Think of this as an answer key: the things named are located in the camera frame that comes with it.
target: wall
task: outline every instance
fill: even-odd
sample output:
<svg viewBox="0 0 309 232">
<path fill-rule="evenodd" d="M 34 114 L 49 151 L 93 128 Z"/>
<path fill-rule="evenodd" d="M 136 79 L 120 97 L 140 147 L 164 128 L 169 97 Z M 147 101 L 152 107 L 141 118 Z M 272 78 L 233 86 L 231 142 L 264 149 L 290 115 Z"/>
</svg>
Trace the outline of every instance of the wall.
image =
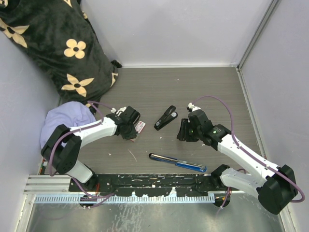
<svg viewBox="0 0 309 232">
<path fill-rule="evenodd" d="M 105 54 L 126 66 L 238 64 L 271 0 L 84 0 Z"/>
<path fill-rule="evenodd" d="M 0 33 L 0 225 L 14 230 L 29 174 L 39 169 L 40 133 L 58 103 L 52 83 Z"/>
<path fill-rule="evenodd" d="M 283 0 L 243 68 L 268 158 L 295 171 L 309 197 L 309 1 Z M 309 201 L 289 204 L 308 231 Z"/>
</svg>

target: lavender towel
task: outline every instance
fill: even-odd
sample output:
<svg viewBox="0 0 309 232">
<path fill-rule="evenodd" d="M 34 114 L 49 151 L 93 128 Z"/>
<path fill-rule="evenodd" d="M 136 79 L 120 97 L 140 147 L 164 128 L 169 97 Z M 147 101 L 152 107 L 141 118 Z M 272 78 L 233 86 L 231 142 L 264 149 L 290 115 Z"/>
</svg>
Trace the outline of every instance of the lavender towel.
<svg viewBox="0 0 309 232">
<path fill-rule="evenodd" d="M 55 128 L 61 124 L 67 127 L 83 126 L 95 122 L 90 110 L 77 101 L 70 101 L 48 112 L 41 131 L 41 148 L 44 147 Z"/>
</svg>

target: black pillow with flowers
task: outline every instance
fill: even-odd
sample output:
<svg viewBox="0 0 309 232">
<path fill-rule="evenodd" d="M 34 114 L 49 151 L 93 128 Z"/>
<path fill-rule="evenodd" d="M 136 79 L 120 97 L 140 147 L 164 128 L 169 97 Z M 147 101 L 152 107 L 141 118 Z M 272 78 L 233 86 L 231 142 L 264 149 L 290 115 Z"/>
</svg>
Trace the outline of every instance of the black pillow with flowers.
<svg viewBox="0 0 309 232">
<path fill-rule="evenodd" d="M 99 101 L 118 77 L 81 0 L 0 0 L 0 30 L 54 82 L 65 101 Z"/>
</svg>

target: gray floor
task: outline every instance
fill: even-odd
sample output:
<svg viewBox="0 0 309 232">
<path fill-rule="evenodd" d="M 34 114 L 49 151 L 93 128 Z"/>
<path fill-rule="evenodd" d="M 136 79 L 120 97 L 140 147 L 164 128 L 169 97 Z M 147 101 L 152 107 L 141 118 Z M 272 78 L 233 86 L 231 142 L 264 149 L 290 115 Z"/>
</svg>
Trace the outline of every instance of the gray floor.
<svg viewBox="0 0 309 232">
<path fill-rule="evenodd" d="M 140 119 L 146 123 L 146 127 L 134 143 L 117 136 L 97 140 L 82 148 L 79 160 L 96 173 L 112 174 L 192 173 L 171 164 L 150 160 L 149 153 L 205 164 L 208 173 L 221 164 L 239 168 L 232 159 L 211 147 L 202 146 L 202 142 L 187 143 L 176 139 L 181 118 L 188 115 L 188 103 L 206 94 L 218 96 L 230 106 L 235 117 L 236 135 L 259 153 L 235 68 L 121 69 L 118 81 L 101 101 L 115 108 L 132 106 L 140 112 Z M 170 105 L 176 106 L 178 118 L 156 131 L 154 123 Z M 197 105 L 205 110 L 214 124 L 230 128 L 229 115 L 221 103 L 206 99 Z"/>
<path fill-rule="evenodd" d="M 103 204 L 82 210 L 75 204 L 35 204 L 27 232 L 282 232 L 280 216 L 256 198 L 231 195 L 230 204 Z"/>
</svg>

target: blue utility knife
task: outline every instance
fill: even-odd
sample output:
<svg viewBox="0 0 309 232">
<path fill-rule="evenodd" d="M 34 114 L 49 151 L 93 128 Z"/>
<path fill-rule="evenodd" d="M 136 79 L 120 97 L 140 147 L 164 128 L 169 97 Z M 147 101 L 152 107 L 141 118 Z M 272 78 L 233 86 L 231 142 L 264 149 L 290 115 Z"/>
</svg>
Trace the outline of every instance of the blue utility knife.
<svg viewBox="0 0 309 232">
<path fill-rule="evenodd" d="M 197 163 L 191 163 L 191 162 L 183 161 L 183 160 L 180 160 L 180 159 L 175 159 L 175 158 L 172 158 L 172 157 L 160 156 L 160 155 L 157 155 L 157 154 L 154 154 L 154 153 L 150 153 L 149 158 L 152 159 L 152 160 L 156 160 L 156 161 L 173 163 L 177 167 L 186 168 L 186 169 L 190 169 L 190 170 L 201 172 L 201 173 L 206 172 L 206 169 L 207 169 L 205 165 L 201 165 L 201 164 L 197 164 Z"/>
</svg>

